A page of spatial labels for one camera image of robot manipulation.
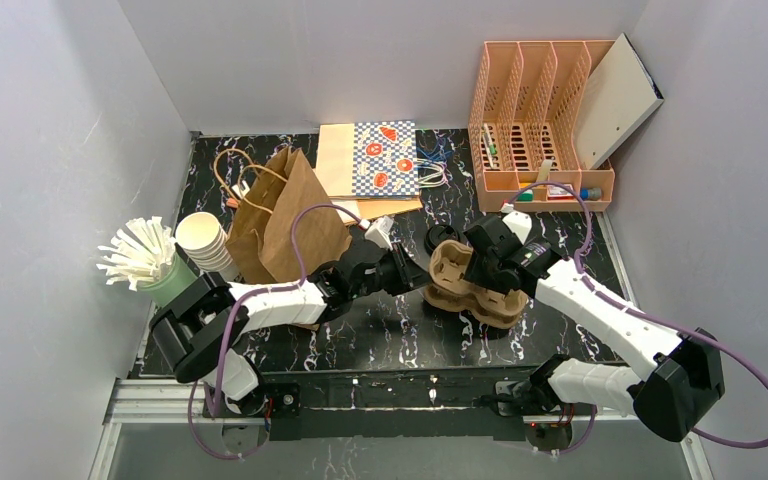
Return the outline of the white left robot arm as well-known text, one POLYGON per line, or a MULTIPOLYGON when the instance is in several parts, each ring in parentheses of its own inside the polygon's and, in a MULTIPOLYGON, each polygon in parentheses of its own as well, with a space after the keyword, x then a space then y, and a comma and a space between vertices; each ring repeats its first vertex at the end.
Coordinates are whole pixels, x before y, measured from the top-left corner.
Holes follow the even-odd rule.
POLYGON ((430 281, 427 269, 373 223, 338 259, 303 282, 243 284, 217 273, 198 277, 154 316, 150 336, 178 383, 201 382, 239 401, 261 384, 254 363, 232 348, 242 334, 327 323, 359 298, 379 291, 398 296, 430 281))

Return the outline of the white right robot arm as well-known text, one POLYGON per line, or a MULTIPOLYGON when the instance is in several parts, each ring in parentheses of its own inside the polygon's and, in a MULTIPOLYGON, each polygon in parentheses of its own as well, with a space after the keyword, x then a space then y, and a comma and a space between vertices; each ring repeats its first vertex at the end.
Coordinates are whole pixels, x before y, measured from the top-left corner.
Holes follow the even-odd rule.
POLYGON ((613 292, 543 240, 529 240, 531 219, 513 211, 484 216, 464 235, 473 249, 465 279, 498 293, 524 293, 559 311, 625 362, 616 367, 557 354, 505 394, 549 410, 586 403, 635 415, 659 437, 678 442, 724 395, 719 351, 701 329, 690 333, 642 319, 613 292))

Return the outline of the brown paper bag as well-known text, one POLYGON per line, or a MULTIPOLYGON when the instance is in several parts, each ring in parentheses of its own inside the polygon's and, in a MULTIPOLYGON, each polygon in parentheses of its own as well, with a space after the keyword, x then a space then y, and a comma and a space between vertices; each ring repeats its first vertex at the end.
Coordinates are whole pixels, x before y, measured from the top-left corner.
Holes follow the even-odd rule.
POLYGON ((244 282, 299 280, 336 261, 351 235, 300 150, 286 147, 257 174, 239 202, 226 247, 244 282))

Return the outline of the cardboard cup carrier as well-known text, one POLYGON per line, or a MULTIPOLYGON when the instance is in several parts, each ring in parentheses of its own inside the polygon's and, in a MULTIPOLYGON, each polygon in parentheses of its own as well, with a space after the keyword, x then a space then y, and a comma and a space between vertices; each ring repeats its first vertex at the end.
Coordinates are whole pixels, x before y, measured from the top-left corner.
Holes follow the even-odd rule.
POLYGON ((480 323, 498 329, 511 329, 519 322, 529 300, 519 290, 502 294, 465 280, 432 283, 425 287, 423 297, 435 308, 467 312, 480 323))
POLYGON ((431 255, 428 272, 431 282, 423 291, 424 300, 448 312, 485 310, 482 289, 466 280, 466 270, 474 250, 465 243, 445 240, 431 255))

